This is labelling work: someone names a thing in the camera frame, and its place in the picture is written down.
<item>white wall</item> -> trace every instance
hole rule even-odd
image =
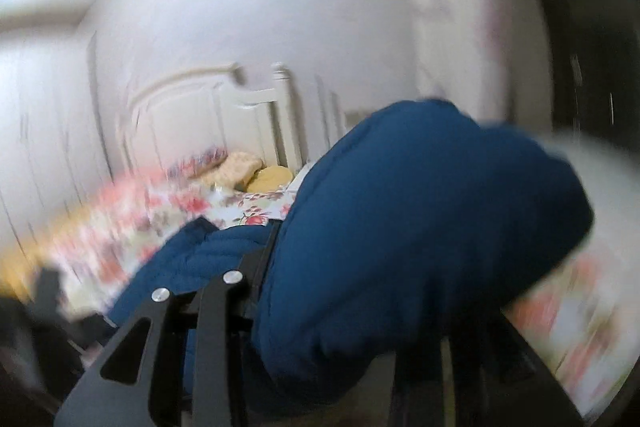
[[[0,250],[45,230],[109,179],[73,27],[0,35]]]
[[[100,113],[110,159],[113,123],[133,92],[192,66],[237,61],[247,83],[286,63],[302,97],[311,156],[324,148],[316,79],[347,109],[418,95],[407,0],[97,0]]]

